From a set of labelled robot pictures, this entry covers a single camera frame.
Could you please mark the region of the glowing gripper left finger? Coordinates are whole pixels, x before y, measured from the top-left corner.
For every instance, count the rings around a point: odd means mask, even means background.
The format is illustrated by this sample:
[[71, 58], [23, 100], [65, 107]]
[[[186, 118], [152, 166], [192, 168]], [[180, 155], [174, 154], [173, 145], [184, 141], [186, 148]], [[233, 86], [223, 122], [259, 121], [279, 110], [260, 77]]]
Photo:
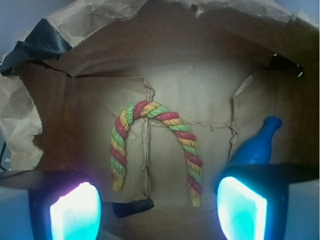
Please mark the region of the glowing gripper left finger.
[[100, 223], [101, 197], [86, 173], [1, 172], [2, 240], [95, 240]]

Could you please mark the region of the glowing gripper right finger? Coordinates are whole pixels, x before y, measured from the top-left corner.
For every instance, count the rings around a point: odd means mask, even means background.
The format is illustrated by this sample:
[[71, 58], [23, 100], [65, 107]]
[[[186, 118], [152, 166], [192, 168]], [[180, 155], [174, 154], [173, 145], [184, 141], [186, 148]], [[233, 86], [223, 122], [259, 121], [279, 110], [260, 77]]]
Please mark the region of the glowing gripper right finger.
[[319, 166], [232, 164], [215, 187], [220, 227], [228, 240], [318, 240]]

